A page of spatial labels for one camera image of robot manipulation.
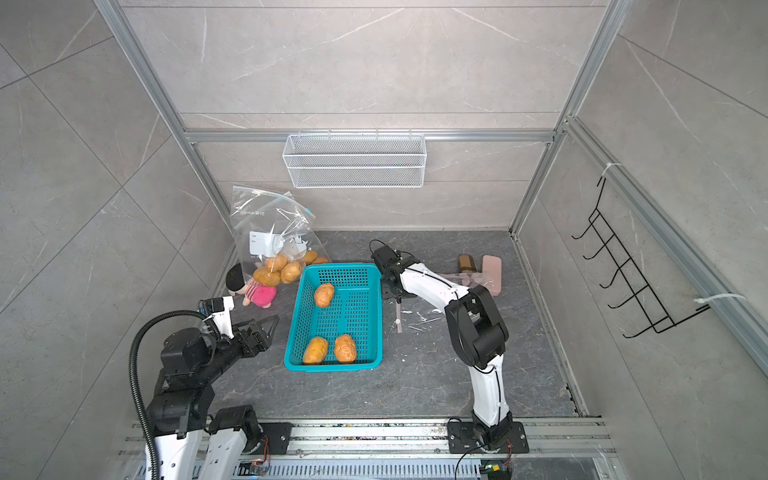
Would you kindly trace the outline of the clear zipper bag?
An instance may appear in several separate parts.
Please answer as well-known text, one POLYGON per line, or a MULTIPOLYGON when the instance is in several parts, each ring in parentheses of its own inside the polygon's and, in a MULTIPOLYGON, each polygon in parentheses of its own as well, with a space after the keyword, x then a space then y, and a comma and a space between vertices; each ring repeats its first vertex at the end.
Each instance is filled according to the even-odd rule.
POLYGON ((314 231, 307 231, 298 234, 295 237, 296 246, 299 248, 299 261, 304 264, 302 258, 307 250, 313 250, 318 253, 318 258, 311 265, 330 263, 330 255, 327 253, 325 245, 314 231))
POLYGON ((312 231, 315 216, 289 193, 246 186, 232 188, 229 223, 241 263, 264 267, 268 257, 285 254, 299 261, 295 237, 312 231))

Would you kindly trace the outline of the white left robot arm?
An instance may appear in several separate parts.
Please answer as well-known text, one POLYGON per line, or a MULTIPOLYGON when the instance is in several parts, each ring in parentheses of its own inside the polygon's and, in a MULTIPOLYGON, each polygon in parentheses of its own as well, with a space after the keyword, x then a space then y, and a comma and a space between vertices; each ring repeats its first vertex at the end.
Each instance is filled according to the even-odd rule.
POLYGON ((137 357, 142 336, 129 352, 129 381, 145 439, 148 479, 230 479, 254 455, 259 475, 267 473, 275 455, 288 451, 293 426, 262 423, 251 405, 210 413, 213 385, 241 359, 265 352, 279 324, 276 315, 234 325, 233 335, 198 328, 171 334, 160 354, 162 368, 150 402, 138 383, 137 357))

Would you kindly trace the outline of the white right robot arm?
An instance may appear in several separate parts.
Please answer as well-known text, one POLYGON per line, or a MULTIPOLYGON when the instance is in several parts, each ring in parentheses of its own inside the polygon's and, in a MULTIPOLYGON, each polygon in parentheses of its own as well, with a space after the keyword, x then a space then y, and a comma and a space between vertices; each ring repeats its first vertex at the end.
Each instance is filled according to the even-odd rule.
POLYGON ((451 345, 467 365, 473 392, 473 452, 530 451, 523 425, 514 420, 505 397, 503 357, 509 332, 491 293, 439 276, 422 263, 401 260, 379 268, 396 297, 419 297, 446 317, 451 345))

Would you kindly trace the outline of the pink dotted clear bag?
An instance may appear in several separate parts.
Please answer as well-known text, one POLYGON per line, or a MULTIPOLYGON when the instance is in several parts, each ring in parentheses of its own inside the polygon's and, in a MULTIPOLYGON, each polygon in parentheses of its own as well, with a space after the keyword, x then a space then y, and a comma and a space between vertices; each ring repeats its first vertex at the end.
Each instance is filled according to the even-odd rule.
MULTIPOLYGON (((398 267, 394 271, 400 276, 402 287, 408 293, 407 298, 420 298, 433 307, 434 313, 439 314, 444 314, 451 302, 458 302, 467 297, 472 288, 484 287, 482 274, 479 276, 480 282, 477 283, 472 275, 442 276, 431 271, 423 263, 398 267)), ((394 300, 396 313, 393 325, 398 333, 403 330, 402 300, 394 300)))

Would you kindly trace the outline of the round yellow potato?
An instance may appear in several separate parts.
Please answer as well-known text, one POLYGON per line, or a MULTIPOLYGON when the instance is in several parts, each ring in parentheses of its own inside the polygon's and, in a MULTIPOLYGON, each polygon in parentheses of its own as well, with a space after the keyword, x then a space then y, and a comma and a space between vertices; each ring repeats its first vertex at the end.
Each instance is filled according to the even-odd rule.
POLYGON ((302 258, 302 261, 304 262, 305 265, 311 265, 316 261, 317 258, 318 258, 318 253, 316 251, 307 250, 302 258))

